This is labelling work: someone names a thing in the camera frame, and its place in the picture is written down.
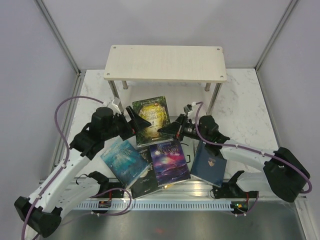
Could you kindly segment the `green fantasy cover book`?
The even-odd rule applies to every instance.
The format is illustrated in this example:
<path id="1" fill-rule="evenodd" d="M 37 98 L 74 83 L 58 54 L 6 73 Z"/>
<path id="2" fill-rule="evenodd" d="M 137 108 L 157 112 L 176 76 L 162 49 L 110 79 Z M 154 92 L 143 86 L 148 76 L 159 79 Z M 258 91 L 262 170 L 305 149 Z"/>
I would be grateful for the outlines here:
<path id="1" fill-rule="evenodd" d="M 132 108 L 141 118 L 151 123 L 151 126 L 137 133 L 138 148 L 172 140 L 169 135 L 158 132 L 159 129 L 171 123 L 165 96 L 134 101 Z"/>

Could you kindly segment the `purple Robinson Crusoe book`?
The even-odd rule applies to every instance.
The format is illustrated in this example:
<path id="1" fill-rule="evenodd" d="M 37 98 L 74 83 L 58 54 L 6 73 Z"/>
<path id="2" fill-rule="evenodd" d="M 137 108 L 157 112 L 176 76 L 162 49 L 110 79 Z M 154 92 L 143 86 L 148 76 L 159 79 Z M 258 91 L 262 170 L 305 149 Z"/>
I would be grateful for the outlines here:
<path id="1" fill-rule="evenodd" d="M 172 140 L 149 146 L 158 185 L 176 184 L 191 178 L 183 148 L 179 141 Z"/>

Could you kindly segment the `teal sea cover book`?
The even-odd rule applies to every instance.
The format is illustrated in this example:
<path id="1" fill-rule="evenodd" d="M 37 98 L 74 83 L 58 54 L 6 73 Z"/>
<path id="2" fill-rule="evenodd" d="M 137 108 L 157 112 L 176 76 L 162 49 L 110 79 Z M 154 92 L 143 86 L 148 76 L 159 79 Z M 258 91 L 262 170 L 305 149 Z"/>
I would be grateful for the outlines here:
<path id="1" fill-rule="evenodd" d="M 119 137 L 100 157 L 125 189 L 129 189 L 149 167 L 131 143 Z"/>

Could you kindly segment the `black Moon and Sixpence book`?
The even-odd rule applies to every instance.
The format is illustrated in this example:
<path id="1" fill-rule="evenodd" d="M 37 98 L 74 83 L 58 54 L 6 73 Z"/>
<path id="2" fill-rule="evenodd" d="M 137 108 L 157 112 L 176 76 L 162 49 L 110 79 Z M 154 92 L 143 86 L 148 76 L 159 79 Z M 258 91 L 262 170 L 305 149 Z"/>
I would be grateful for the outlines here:
<path id="1" fill-rule="evenodd" d="M 148 169 L 137 181 L 130 187 L 131 196 L 133 199 L 138 199 L 143 196 L 158 192 L 163 189 L 159 186 L 156 173 L 153 167 L 153 160 L 149 147 L 143 147 L 138 150 L 140 155 L 148 163 Z"/>

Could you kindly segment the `grey Great Gatsby book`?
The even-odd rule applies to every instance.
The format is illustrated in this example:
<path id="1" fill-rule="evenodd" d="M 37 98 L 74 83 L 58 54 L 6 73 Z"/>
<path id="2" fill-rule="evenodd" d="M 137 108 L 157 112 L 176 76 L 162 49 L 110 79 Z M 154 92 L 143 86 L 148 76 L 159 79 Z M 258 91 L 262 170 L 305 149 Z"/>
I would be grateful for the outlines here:
<path id="1" fill-rule="evenodd" d="M 181 142 L 187 164 L 192 164 L 195 157 L 195 142 L 192 138 L 184 137 Z"/>

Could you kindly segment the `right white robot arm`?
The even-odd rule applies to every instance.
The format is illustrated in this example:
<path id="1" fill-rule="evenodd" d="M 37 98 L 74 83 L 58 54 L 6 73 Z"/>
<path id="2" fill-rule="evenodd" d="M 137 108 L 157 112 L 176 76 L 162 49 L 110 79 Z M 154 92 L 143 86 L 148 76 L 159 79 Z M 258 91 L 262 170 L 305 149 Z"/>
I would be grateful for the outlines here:
<path id="1" fill-rule="evenodd" d="M 289 149 L 265 150 L 240 144 L 220 133 L 211 115 L 192 122 L 181 114 L 158 132 L 176 140 L 188 137 L 202 141 L 214 155 L 256 169 L 256 172 L 239 170 L 233 175 L 235 180 L 228 184 L 228 191 L 234 197 L 251 191 L 272 192 L 283 201 L 292 203 L 299 194 L 312 190 L 309 172 Z"/>

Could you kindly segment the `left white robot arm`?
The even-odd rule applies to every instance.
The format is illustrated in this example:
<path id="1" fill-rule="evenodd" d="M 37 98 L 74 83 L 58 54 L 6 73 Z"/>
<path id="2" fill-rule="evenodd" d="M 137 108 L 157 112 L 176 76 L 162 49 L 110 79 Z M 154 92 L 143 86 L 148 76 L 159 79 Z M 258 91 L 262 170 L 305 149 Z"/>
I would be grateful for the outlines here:
<path id="1" fill-rule="evenodd" d="M 67 145 L 65 160 L 29 197 L 18 197 L 14 207 L 23 221 L 21 239 L 49 237 L 80 202 L 90 197 L 103 198 L 112 191 L 109 178 L 98 171 L 89 173 L 73 189 L 67 191 L 66 188 L 77 173 L 105 147 L 107 140 L 115 137 L 127 140 L 151 126 L 131 106 L 126 107 L 126 111 L 130 121 L 126 120 L 123 113 L 114 113 L 111 108 L 97 108 L 91 121 Z"/>

